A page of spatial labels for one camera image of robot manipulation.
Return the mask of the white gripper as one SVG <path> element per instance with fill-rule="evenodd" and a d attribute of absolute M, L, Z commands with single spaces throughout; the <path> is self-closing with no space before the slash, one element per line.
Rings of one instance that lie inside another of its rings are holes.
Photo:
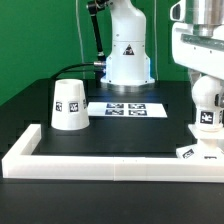
<path fill-rule="evenodd" d="M 213 36 L 207 38 L 194 35 L 190 24 L 174 23 L 172 56 L 177 64 L 190 68 L 192 85 L 202 77 L 201 73 L 224 80 L 224 25 L 215 28 Z M 224 108 L 224 95 L 215 96 L 215 105 Z"/>

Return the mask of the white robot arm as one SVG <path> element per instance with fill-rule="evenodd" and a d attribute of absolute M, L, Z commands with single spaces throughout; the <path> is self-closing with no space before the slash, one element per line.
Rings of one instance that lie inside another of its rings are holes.
<path fill-rule="evenodd" d="M 146 17 L 130 0 L 107 0 L 112 17 L 112 52 L 102 82 L 115 87 L 152 81 L 145 54 Z M 218 79 L 214 105 L 224 108 L 224 0 L 180 0 L 170 9 L 172 56 L 192 76 Z"/>

